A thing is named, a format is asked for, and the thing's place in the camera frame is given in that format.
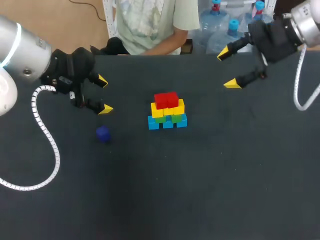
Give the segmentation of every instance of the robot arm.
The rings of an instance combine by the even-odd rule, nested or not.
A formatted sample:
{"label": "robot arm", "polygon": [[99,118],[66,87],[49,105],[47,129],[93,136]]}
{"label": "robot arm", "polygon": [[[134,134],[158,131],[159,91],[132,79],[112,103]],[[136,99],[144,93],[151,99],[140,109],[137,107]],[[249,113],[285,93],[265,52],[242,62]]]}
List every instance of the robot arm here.
{"label": "robot arm", "polygon": [[0,15],[0,116],[8,112],[17,100],[13,79],[28,83],[40,79],[44,85],[55,87],[57,93],[70,94],[71,103],[87,107],[96,114],[112,110],[106,104],[92,101],[83,94],[85,79],[105,87],[108,83],[94,72],[95,58],[83,47],[66,54],[30,31]]}
{"label": "robot arm", "polygon": [[228,81],[226,88],[245,88],[257,79],[267,77],[267,66],[277,63],[306,44],[312,48],[320,44],[320,0],[306,0],[291,10],[289,17],[276,19],[270,24],[256,21],[238,41],[229,43],[218,55],[223,61],[238,50],[251,44],[257,51],[259,66],[247,75]]}
{"label": "robot arm", "polygon": [[317,24],[320,24],[320,1],[319,0],[311,0],[311,14],[314,21]]}

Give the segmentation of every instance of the green block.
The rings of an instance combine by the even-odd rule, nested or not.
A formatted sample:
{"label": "green block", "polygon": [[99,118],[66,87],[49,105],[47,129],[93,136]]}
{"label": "green block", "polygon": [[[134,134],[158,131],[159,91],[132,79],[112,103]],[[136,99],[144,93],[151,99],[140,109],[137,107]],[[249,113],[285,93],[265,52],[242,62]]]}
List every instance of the green block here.
{"label": "green block", "polygon": [[156,117],[155,118],[155,123],[156,124],[163,124],[166,122],[166,116],[163,116],[163,117]]}
{"label": "green block", "polygon": [[171,121],[173,124],[177,124],[182,122],[182,114],[181,115],[171,115]]}

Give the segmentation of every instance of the person's arm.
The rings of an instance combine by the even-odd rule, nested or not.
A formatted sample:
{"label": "person's arm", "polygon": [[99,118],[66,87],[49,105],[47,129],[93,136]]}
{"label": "person's arm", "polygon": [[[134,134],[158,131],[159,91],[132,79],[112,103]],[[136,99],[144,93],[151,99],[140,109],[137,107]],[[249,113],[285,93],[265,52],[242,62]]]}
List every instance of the person's arm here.
{"label": "person's arm", "polygon": [[167,55],[180,48],[187,40],[188,31],[174,27],[174,32],[154,48],[147,50],[142,55]]}
{"label": "person's arm", "polygon": [[198,29],[198,1],[175,0],[173,34],[142,55],[167,55],[180,48],[187,40],[188,31]]}

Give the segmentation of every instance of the blue block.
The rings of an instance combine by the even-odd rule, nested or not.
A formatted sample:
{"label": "blue block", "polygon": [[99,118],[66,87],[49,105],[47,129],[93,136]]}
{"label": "blue block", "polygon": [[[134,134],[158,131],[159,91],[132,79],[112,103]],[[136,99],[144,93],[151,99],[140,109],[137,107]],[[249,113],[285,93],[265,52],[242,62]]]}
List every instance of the blue block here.
{"label": "blue block", "polygon": [[152,116],[148,116],[148,126],[149,130],[159,129],[159,123],[156,123],[156,120]]}
{"label": "blue block", "polygon": [[165,122],[163,123],[163,128],[164,129],[173,129],[174,128],[174,124],[171,121],[171,116],[165,117]]}
{"label": "blue block", "polygon": [[96,137],[100,140],[102,143],[107,143],[110,141],[111,136],[109,129],[106,126],[101,126],[97,128],[96,132]]}
{"label": "blue block", "polygon": [[187,115],[182,114],[182,121],[176,124],[177,128],[185,128],[188,125]]}

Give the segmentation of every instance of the blue ball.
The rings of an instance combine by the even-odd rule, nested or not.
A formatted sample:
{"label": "blue ball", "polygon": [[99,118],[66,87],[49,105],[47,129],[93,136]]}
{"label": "blue ball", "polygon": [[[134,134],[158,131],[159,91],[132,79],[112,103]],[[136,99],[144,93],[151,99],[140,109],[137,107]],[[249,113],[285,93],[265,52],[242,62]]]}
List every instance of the blue ball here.
{"label": "blue ball", "polygon": [[97,128],[96,137],[102,143],[109,142],[111,139],[109,128],[107,128],[106,126],[101,126],[101,127]]}

